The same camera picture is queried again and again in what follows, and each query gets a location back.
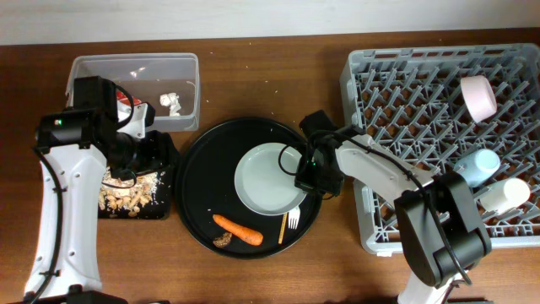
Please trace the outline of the red snack wrapper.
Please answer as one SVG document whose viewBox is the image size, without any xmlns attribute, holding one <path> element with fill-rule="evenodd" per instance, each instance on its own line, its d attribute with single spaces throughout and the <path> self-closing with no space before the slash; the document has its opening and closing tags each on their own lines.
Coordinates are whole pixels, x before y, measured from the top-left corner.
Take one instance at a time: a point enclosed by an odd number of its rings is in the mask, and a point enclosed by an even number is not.
<svg viewBox="0 0 540 304">
<path fill-rule="evenodd" d="M 142 101 L 140 101 L 139 99 L 135 98 L 135 97 L 128 97 L 126 96 L 123 92 L 121 92 L 120 90 L 118 90 L 116 92 L 116 98 L 117 98 L 117 101 L 126 105 L 126 106 L 130 106 L 130 105 L 134 105 L 134 106 L 137 106 L 137 105 L 140 105 L 142 103 Z"/>
</svg>

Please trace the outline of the white plastic fork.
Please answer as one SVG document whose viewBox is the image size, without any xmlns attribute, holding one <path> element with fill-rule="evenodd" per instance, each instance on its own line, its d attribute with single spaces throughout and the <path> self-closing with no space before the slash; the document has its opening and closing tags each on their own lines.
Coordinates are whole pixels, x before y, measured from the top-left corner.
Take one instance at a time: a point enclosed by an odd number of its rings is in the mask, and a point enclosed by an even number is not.
<svg viewBox="0 0 540 304">
<path fill-rule="evenodd" d="M 300 207 L 296 206 L 288 212 L 288 228 L 295 230 L 300 220 Z"/>
</svg>

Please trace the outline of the grey plate with food scraps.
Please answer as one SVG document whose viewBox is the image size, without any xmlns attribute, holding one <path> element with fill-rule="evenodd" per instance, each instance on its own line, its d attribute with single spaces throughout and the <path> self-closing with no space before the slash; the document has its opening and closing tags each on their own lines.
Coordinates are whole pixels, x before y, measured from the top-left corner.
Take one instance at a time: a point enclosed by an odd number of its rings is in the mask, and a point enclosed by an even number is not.
<svg viewBox="0 0 540 304">
<path fill-rule="evenodd" d="M 240 201 L 251 211 L 276 216 L 289 212 L 302 203 L 306 192 L 294 185 L 293 172 L 300 153 L 285 144 L 260 144 L 240 159 L 235 169 L 235 191 Z"/>
</svg>

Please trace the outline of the wooden chopstick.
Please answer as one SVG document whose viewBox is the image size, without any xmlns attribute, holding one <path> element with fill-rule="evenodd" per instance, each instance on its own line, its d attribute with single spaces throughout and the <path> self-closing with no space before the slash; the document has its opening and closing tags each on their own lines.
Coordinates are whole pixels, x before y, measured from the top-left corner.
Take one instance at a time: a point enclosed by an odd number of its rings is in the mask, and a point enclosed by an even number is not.
<svg viewBox="0 0 540 304">
<path fill-rule="evenodd" d="M 279 231 L 279 236 L 278 236 L 278 245 L 283 244 L 284 233 L 285 233 L 285 229 L 288 223 L 288 215 L 289 215 L 288 213 L 283 214 L 282 223 L 280 226 L 280 231 Z"/>
</svg>

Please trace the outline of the white tissue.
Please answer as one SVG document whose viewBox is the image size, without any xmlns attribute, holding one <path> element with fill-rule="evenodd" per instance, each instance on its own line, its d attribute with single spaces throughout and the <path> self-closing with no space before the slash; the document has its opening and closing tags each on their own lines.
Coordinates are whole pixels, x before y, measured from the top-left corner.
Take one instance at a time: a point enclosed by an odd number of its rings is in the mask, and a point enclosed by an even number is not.
<svg viewBox="0 0 540 304">
<path fill-rule="evenodd" d="M 180 115 L 180 96 L 177 93 L 168 93 L 161 95 L 159 97 L 159 103 L 163 107 L 167 107 L 169 109 L 170 117 L 176 117 Z"/>
</svg>

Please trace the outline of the orange carrot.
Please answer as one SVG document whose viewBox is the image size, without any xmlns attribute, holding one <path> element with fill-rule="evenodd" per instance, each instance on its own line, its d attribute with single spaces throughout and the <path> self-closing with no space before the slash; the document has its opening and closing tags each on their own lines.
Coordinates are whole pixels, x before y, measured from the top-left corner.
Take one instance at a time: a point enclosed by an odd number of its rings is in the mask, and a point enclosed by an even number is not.
<svg viewBox="0 0 540 304">
<path fill-rule="evenodd" d="M 254 231 L 248 227 L 236 224 L 219 214 L 214 214 L 213 220 L 217 225 L 230 232 L 232 235 L 237 236 L 243 242 L 252 246 L 260 246 L 262 244 L 263 235 L 259 231 Z"/>
</svg>

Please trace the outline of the rice and shells pile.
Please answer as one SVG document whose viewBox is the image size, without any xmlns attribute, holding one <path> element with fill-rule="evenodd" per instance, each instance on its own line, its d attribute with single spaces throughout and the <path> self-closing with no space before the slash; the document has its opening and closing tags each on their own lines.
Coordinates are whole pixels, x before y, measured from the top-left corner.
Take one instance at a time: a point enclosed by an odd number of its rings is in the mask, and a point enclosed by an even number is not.
<svg viewBox="0 0 540 304">
<path fill-rule="evenodd" d="M 161 174 L 154 172 L 123 181 L 107 167 L 98 195 L 98 215 L 109 219 L 159 219 L 167 210 L 160 187 Z"/>
</svg>

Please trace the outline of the brown food scrap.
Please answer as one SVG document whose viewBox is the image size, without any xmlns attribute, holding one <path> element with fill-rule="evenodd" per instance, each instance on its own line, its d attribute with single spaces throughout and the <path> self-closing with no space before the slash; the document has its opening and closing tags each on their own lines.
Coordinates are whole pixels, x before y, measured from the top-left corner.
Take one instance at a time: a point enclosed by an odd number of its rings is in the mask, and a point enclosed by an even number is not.
<svg viewBox="0 0 540 304">
<path fill-rule="evenodd" d="M 232 240 L 233 235 L 230 232 L 225 232 L 222 236 L 219 236 L 213 240 L 214 246 L 217 248 L 227 247 Z"/>
</svg>

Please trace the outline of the blue plastic cup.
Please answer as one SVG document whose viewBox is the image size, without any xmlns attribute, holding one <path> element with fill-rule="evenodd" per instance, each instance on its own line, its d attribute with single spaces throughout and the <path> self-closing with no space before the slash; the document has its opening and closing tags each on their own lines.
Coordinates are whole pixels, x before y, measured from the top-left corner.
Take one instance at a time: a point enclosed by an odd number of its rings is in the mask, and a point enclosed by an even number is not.
<svg viewBox="0 0 540 304">
<path fill-rule="evenodd" d="M 469 187 L 478 187 L 500 168 L 500 158 L 491 149 L 479 149 L 461 158 L 453 168 Z"/>
</svg>

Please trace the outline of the white pink bowl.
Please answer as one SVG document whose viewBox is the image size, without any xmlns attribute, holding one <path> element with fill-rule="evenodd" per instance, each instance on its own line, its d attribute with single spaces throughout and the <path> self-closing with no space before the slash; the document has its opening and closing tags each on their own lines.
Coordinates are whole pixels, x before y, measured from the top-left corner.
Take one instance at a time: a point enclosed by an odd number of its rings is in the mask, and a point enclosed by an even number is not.
<svg viewBox="0 0 540 304">
<path fill-rule="evenodd" d="M 482 75 L 462 78 L 463 100 L 475 122 L 482 122 L 497 112 L 497 103 L 488 79 Z"/>
</svg>

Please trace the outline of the small white cup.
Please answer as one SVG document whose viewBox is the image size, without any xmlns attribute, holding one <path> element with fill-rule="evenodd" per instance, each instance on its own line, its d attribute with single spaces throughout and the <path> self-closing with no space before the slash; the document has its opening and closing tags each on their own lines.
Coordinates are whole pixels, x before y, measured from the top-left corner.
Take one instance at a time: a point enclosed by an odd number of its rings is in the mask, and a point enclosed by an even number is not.
<svg viewBox="0 0 540 304">
<path fill-rule="evenodd" d="M 479 199 L 481 206 L 488 212 L 503 214 L 525 203 L 531 189 L 519 178 L 507 178 L 488 186 L 488 191 Z"/>
</svg>

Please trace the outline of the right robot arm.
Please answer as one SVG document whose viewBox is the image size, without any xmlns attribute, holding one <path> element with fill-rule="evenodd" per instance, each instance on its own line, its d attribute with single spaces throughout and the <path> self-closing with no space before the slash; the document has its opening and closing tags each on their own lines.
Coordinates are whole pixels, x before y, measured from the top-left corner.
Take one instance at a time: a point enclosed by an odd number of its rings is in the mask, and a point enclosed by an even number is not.
<svg viewBox="0 0 540 304">
<path fill-rule="evenodd" d="M 444 303 L 472 283 L 468 271 L 492 251 L 465 179 L 435 176 L 384 149 L 361 128 L 338 128 L 323 110 L 300 122 L 305 141 L 294 173 L 297 188 L 336 197 L 350 176 L 393 204 L 402 251 L 411 269 L 397 303 Z"/>
</svg>

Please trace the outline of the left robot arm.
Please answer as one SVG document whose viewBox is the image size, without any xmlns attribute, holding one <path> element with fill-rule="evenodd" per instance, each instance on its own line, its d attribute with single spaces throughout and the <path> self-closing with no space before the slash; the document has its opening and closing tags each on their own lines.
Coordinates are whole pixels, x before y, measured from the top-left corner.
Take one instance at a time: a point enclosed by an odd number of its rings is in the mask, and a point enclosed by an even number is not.
<svg viewBox="0 0 540 304">
<path fill-rule="evenodd" d="M 101 297 L 97 220 L 103 176 L 136 180 L 165 162 L 159 144 L 144 134 L 154 120 L 149 106 L 142 106 L 139 119 L 135 105 L 119 118 L 121 89 L 100 76 L 77 78 L 72 105 L 42 117 L 36 129 L 43 201 L 26 303 Z"/>
</svg>

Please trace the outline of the grey dishwasher rack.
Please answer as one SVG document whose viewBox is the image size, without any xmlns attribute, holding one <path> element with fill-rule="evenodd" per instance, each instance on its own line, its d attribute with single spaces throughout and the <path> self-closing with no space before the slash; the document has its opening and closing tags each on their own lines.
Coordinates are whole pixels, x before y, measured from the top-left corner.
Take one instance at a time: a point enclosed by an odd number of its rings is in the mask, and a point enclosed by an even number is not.
<svg viewBox="0 0 540 304">
<path fill-rule="evenodd" d="M 496 113 L 474 122 L 460 82 L 484 76 Z M 496 214 L 481 211 L 494 248 L 539 243 L 539 49 L 534 44 L 440 46 L 351 52 L 340 77 L 346 123 L 364 129 L 406 162 L 442 174 L 491 149 L 492 181 L 516 177 L 530 198 Z"/>
</svg>

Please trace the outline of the round black tray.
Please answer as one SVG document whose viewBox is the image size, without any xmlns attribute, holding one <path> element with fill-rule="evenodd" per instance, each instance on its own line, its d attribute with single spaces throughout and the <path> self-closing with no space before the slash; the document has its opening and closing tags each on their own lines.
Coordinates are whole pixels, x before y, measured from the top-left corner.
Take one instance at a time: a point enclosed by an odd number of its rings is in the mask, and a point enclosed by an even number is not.
<svg viewBox="0 0 540 304">
<path fill-rule="evenodd" d="M 289 144 L 302 136 L 294 129 L 261 117 L 241 117 L 210 128 L 189 148 L 175 178 L 175 200 L 179 216 L 192 236 L 218 254 L 239 259 L 265 258 L 293 246 L 311 228 L 321 209 L 321 197 L 308 195 L 300 204 L 300 222 L 278 242 L 282 218 L 249 210 L 238 198 L 234 186 L 235 168 L 251 148 L 265 143 Z M 224 229 L 213 220 L 220 214 L 233 222 L 259 231 L 260 246 L 233 237 L 219 248 L 213 241 Z"/>
</svg>

